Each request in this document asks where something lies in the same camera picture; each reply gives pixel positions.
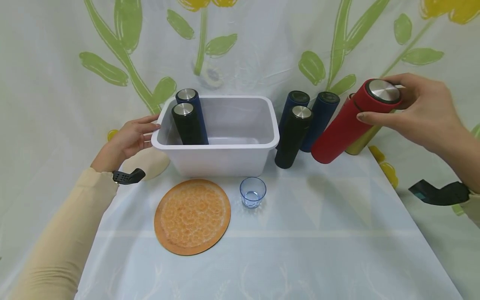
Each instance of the black wrist sensor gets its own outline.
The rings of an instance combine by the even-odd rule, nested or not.
[[[463,203],[469,199],[470,195],[468,187],[458,181],[437,189],[422,179],[408,190],[423,202],[440,206]]]
[[[113,181],[118,184],[138,183],[143,177],[145,177],[145,172],[139,168],[136,168],[131,174],[113,171]]]

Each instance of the plastic tablecloth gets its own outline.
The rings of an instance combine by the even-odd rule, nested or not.
[[[370,152],[329,165],[269,155],[267,194],[243,207],[243,178],[208,178],[231,203],[223,238],[194,256],[164,249],[153,218],[186,180],[174,167],[121,186],[105,212],[76,299],[461,299]]]

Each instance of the white plastic bin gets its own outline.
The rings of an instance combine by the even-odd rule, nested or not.
[[[279,140],[272,102],[261,96],[201,96],[209,145],[182,145],[171,115],[175,98],[160,113],[152,145],[185,177],[259,176]]]

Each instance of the green stem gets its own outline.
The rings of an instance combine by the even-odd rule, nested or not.
[[[205,58],[205,42],[207,40],[207,8],[200,9],[200,45],[198,46],[197,62],[195,63],[195,69],[193,73],[200,76],[202,66],[204,65]]]
[[[326,91],[330,89],[333,79],[342,67],[346,55],[345,41],[347,37],[348,12],[352,0],[341,0],[335,19],[332,50],[330,51],[330,69],[328,70],[328,81]]]
[[[104,41],[107,47],[113,52],[113,54],[115,54],[115,57],[117,57],[120,63],[122,63],[122,65],[127,69],[135,91],[137,92],[138,96],[140,96],[140,99],[142,99],[142,101],[145,103],[150,113],[157,113],[159,108],[153,104],[152,92],[150,92],[145,82],[141,79],[127,51],[125,51],[115,34],[113,34],[108,25],[98,14],[95,6],[92,3],[92,0],[84,1],[98,35],[100,35],[100,38]]]
[[[435,22],[436,18],[432,18],[430,21],[428,21],[425,26],[418,32],[418,34],[415,36],[415,38],[410,42],[410,44],[407,45],[407,47],[400,53],[400,55],[392,62],[392,64],[380,75],[380,78],[385,77],[395,66],[398,64],[399,61],[402,60],[402,58],[407,54],[413,46],[420,40],[420,38],[427,32],[427,30],[433,25]]]

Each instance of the hand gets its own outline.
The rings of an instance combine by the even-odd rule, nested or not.
[[[90,167],[97,172],[113,172],[118,170],[126,159],[151,147],[151,133],[160,128],[160,124],[151,122],[157,119],[158,114],[126,122],[103,146]]]
[[[460,122],[452,95],[444,83],[410,73],[385,77],[400,88],[401,113],[361,112],[357,118],[370,125],[389,127],[410,141],[437,153],[468,133]]]

